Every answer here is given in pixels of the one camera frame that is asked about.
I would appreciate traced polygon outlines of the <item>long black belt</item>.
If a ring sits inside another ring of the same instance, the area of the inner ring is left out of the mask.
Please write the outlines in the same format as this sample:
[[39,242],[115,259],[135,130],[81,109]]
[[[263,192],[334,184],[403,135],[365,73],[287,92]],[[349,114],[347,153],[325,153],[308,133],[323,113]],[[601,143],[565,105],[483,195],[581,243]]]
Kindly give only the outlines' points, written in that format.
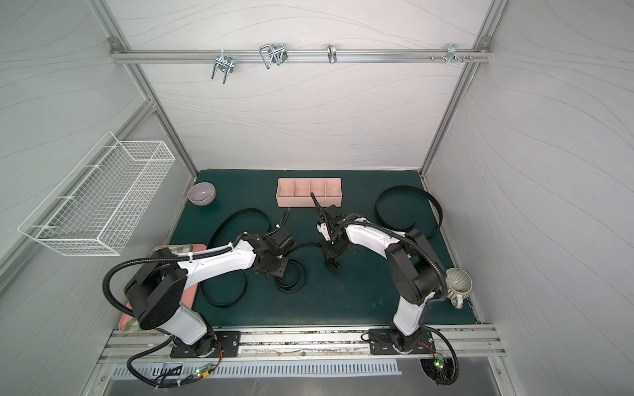
[[[321,249],[322,243],[318,242],[302,242],[296,244],[289,253],[294,253],[304,248],[318,248]],[[307,270],[305,265],[298,259],[289,257],[287,263],[287,270],[291,271],[292,279],[285,281],[284,277],[276,277],[274,279],[275,287],[283,293],[292,294],[301,290],[307,281]]]

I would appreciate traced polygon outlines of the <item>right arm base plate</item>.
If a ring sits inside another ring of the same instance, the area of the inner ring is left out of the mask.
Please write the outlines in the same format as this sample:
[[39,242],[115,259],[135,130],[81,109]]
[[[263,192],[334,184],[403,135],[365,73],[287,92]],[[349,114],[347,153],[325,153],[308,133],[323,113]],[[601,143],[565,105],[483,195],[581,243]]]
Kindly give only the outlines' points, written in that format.
[[396,328],[371,328],[361,340],[369,345],[373,356],[436,354],[432,333],[422,328],[409,336]]

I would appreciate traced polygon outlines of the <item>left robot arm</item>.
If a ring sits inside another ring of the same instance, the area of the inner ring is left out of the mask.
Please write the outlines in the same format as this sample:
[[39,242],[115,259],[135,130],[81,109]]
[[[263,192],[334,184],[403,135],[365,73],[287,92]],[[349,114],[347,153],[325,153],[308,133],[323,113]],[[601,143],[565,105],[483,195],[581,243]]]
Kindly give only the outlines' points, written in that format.
[[[283,277],[295,240],[283,228],[267,234],[241,234],[224,246],[201,252],[143,257],[123,262],[107,272],[102,293],[108,303],[137,320],[143,330],[158,329],[194,346],[211,339],[213,331],[201,315],[182,302],[183,292],[229,272],[254,269]],[[111,280],[123,269],[139,265],[124,288],[124,305],[112,293]]]

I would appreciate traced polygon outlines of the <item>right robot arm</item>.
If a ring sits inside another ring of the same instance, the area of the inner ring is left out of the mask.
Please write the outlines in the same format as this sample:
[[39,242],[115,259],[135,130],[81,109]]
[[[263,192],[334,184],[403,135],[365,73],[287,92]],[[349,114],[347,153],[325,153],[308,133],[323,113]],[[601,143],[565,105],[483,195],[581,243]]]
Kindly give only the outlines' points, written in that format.
[[325,237],[321,249],[333,274],[339,272],[337,258],[353,245],[386,259],[400,295],[389,340],[397,353],[412,352],[418,338],[429,332],[424,326],[429,310],[448,295],[446,270],[429,241],[417,229],[391,230],[358,214],[344,215],[337,206],[323,207],[313,193],[310,198],[320,216],[317,229]]

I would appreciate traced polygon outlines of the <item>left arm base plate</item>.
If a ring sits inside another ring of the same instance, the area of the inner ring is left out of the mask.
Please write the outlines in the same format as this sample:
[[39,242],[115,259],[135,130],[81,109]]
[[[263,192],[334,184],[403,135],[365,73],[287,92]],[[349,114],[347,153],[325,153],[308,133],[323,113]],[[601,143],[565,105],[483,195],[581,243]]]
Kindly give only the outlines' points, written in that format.
[[201,339],[188,345],[177,339],[170,357],[173,359],[236,357],[239,351],[240,331],[209,331]]

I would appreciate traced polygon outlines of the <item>pink divided storage box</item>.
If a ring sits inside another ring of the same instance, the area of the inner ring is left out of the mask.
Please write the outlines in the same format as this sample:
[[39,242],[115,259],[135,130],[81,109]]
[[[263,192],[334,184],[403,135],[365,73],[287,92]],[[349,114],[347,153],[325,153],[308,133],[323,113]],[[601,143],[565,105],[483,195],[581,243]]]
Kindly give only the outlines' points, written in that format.
[[276,200],[279,207],[314,207],[314,195],[323,207],[343,204],[340,178],[279,178]]

